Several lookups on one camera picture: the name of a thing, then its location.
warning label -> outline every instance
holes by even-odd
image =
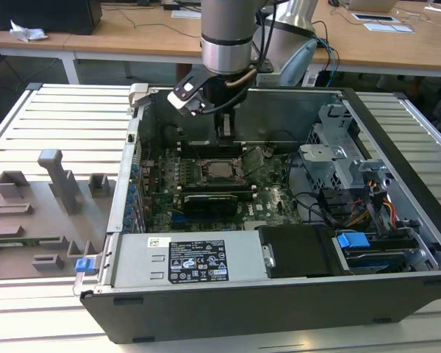
[[[223,240],[170,243],[168,280],[175,284],[228,281]]]

blue latch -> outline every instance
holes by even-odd
[[[342,248],[368,248],[369,240],[365,233],[349,232],[337,236],[338,243]]]
[[[94,272],[96,259],[78,259],[75,264],[76,272]]]

slotted metal tabletop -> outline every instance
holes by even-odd
[[[125,86],[44,85],[26,91],[0,126],[0,173],[22,170],[28,180],[48,179],[37,156],[41,149],[62,149],[64,168],[77,179],[92,172],[115,179],[130,119],[128,94]],[[406,101],[359,95],[441,202],[440,135]],[[441,300],[398,324],[118,346],[74,297],[73,281],[0,282],[0,352],[441,353]]]
[[[384,131],[441,204],[441,134],[406,99],[391,93],[358,93]],[[379,158],[364,133],[372,157]]]

motherboard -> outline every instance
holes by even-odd
[[[291,155],[252,146],[237,157],[201,158],[160,150],[144,173],[147,232],[253,230],[297,224],[287,188]]]

laptop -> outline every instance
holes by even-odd
[[[388,13],[398,0],[345,0],[348,10]]]

